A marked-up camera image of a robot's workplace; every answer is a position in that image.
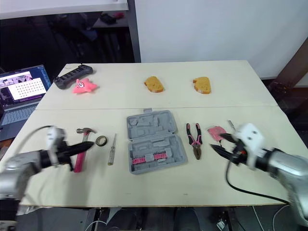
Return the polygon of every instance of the game controller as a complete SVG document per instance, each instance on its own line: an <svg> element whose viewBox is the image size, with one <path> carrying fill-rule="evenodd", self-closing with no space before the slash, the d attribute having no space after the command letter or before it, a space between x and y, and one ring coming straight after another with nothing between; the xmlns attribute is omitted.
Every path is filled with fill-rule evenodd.
<svg viewBox="0 0 308 231"><path fill-rule="evenodd" d="M69 73L56 77L53 82L60 89L66 89L67 85L72 82L75 82L76 79L82 78L84 75L93 74L93 69L87 65L79 65L78 68L70 71Z"/></svg>

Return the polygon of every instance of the wooden tabletop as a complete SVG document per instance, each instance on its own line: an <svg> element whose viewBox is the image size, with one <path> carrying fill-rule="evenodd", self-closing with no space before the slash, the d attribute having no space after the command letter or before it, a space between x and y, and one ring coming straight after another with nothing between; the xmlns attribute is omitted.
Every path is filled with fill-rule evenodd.
<svg viewBox="0 0 308 231"><path fill-rule="evenodd" d="M154 108L153 111L165 110ZM91 109L91 110L36 110L11 145L0 168L13 155L16 147L28 133L44 125L56 125L66 131L66 140L72 145L81 142L77 128L89 127L95 141L100 135L109 138L105 147L93 146L87 153L81 173L69 171L68 166L49 167L29 182L22 204L43 206L223 206L264 205L276 201L233 190L224 179L227 160L215 153L209 144L216 142L206 131L215 125L227 132L242 123L255 124L265 136L265 148L276 147L283 151L308 157L308 150L293 129L285 114L277 106L168 108L175 118L188 162L162 170L133 175L128 170L127 116L143 113L142 109ZM188 144L186 123L199 123L203 145L201 160L196 160ZM115 162L108 166L111 140L118 133ZM46 148L46 130L41 130L25 144L23 151ZM222 145L231 148L227 141ZM251 171L244 165L232 166L231 182L246 190L286 199L286 190L267 173Z"/></svg>
<svg viewBox="0 0 308 231"><path fill-rule="evenodd" d="M97 90L76 95L75 83L66 90L52 84L37 110L277 105L247 61L88 65L95 73L87 77ZM77 66L67 64L59 75ZM150 76L157 76L165 91L149 92L144 81ZM193 80L203 76L210 79L212 92L207 95L193 87Z"/></svg>

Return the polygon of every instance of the laptop screen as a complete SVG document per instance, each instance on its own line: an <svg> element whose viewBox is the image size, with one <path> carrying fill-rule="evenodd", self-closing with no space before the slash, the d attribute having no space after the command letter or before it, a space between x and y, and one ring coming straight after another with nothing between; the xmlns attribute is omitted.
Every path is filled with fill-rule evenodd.
<svg viewBox="0 0 308 231"><path fill-rule="evenodd" d="M50 86L43 65L1 74L0 103L5 108L40 99Z"/></svg>

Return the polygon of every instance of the gray tool case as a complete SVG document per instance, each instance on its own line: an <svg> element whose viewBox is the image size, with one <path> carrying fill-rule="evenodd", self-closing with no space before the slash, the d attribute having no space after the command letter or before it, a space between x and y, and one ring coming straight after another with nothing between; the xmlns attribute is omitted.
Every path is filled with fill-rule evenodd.
<svg viewBox="0 0 308 231"><path fill-rule="evenodd" d="M181 139L176 134L175 120L170 111L152 112L127 117L129 170L141 174L187 161Z"/></svg>

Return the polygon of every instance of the yellow sponge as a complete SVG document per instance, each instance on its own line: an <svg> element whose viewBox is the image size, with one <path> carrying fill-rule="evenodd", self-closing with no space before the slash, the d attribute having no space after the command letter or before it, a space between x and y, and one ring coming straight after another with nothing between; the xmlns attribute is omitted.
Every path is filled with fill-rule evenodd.
<svg viewBox="0 0 308 231"><path fill-rule="evenodd" d="M163 85L156 76L149 77L144 84L148 87L149 91L154 93L159 93L164 90Z"/></svg>
<svg viewBox="0 0 308 231"><path fill-rule="evenodd" d="M197 92L201 94L209 94L211 92L211 85L208 77L195 78L193 83Z"/></svg>

